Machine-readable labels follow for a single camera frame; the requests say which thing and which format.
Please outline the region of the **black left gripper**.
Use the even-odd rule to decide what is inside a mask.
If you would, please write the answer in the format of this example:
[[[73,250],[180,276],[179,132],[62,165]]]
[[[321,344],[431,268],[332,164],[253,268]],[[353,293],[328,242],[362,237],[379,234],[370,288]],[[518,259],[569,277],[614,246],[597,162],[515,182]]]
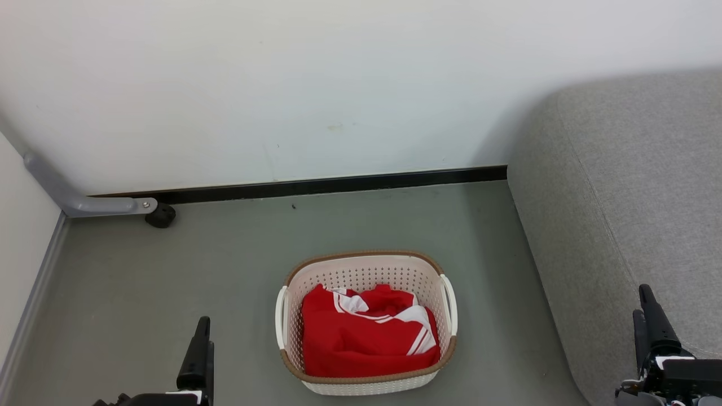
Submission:
[[[177,376],[179,391],[135,396],[121,393],[114,403],[98,399],[93,405],[214,405],[215,347],[210,339],[210,325],[208,316],[198,320]]]

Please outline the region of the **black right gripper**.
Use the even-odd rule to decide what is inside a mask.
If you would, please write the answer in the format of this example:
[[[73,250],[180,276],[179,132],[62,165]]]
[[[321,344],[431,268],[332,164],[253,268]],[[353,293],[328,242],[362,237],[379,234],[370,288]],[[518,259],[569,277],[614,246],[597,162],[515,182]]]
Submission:
[[[683,346],[648,284],[633,311],[637,379],[622,381],[616,405],[721,405],[721,360],[681,353]]]

